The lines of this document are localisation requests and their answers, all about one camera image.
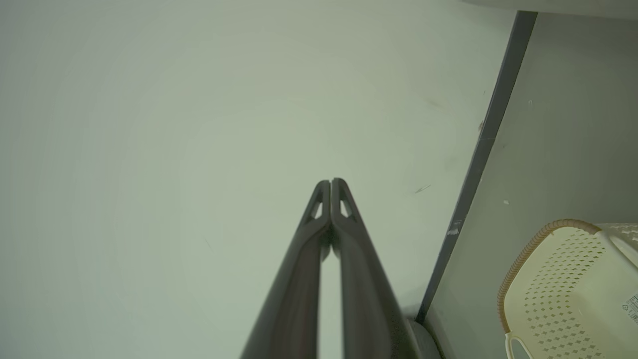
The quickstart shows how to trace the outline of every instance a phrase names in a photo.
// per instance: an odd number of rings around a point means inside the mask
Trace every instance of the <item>plastic laundry basket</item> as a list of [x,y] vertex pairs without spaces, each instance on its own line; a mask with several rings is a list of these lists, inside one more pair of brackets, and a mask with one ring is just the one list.
[[498,292],[508,358],[638,358],[638,224],[559,220],[525,247]]

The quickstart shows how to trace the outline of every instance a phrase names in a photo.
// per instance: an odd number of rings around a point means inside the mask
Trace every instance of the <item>basket handle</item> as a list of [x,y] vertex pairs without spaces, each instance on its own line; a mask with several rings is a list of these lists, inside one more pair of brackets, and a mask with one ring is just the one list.
[[523,343],[523,340],[513,335],[512,332],[505,334],[505,352],[507,353],[507,359],[514,359],[514,351],[512,350],[513,340],[517,340],[519,343],[521,343],[521,346],[523,347],[523,349],[525,349],[525,353],[527,353],[527,356],[533,359],[530,350],[527,349],[527,346],[525,345],[525,343]]

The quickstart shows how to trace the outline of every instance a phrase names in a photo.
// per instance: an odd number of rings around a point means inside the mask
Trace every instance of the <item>basket label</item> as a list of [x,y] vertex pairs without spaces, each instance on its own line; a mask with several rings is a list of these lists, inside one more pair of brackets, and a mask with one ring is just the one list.
[[629,319],[638,324],[638,293],[634,294],[622,305],[623,310],[627,313]]

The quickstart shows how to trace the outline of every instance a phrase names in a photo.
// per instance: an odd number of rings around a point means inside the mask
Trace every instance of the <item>beige plastic basket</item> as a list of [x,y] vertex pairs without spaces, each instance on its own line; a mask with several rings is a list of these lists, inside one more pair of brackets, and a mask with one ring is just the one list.
[[509,359],[513,340],[534,359],[638,358],[638,224],[546,225],[507,273],[498,313]]

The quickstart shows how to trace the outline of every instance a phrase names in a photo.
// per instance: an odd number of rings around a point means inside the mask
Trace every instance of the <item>basket rim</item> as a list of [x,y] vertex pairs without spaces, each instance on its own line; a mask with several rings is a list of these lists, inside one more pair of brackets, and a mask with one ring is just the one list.
[[505,317],[505,295],[507,291],[510,289],[516,275],[519,273],[525,262],[530,258],[531,254],[534,250],[555,230],[564,228],[564,227],[574,227],[578,229],[582,229],[589,234],[596,234],[601,231],[596,225],[593,225],[589,222],[585,222],[583,220],[578,219],[562,219],[555,220],[554,222],[548,223],[543,227],[531,241],[525,246],[523,251],[518,255],[509,271],[505,275],[505,279],[503,279],[503,283],[501,283],[501,287],[498,290],[498,295],[496,296],[496,307],[498,309],[498,317],[501,321],[501,326],[505,333],[510,333],[510,326],[507,323],[507,318]]

